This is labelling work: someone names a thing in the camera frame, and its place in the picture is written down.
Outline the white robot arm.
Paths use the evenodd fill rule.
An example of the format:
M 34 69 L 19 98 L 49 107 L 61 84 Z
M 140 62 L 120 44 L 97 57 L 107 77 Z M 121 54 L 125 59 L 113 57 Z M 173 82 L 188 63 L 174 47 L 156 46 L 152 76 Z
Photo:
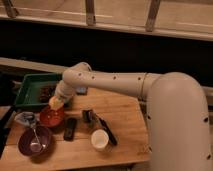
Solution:
M 81 62 L 63 72 L 55 95 L 68 101 L 78 87 L 125 94 L 146 103 L 150 171 L 213 171 L 207 98 L 193 77 L 181 72 L 97 72 Z

